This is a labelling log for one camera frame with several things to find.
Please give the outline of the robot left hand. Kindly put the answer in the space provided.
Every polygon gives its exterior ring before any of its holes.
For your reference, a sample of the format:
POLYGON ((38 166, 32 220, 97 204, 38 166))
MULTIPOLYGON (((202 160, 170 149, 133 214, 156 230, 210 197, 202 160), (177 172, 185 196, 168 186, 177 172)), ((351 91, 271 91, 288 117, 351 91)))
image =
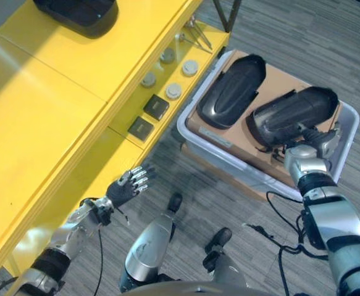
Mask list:
POLYGON ((119 179, 109 185, 106 197, 114 208, 119 208, 147 190, 155 176, 156 170, 149 164, 127 170, 119 179))

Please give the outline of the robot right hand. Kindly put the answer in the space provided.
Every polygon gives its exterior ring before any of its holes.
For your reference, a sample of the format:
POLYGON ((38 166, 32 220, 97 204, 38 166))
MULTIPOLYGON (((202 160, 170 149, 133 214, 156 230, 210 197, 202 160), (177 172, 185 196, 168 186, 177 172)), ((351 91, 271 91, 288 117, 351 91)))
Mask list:
POLYGON ((338 121, 327 132, 319 131, 316 127, 308 128, 302 123, 298 123, 298 131, 303 137, 300 143, 315 148, 319 158, 330 158, 342 135, 341 124, 338 121))

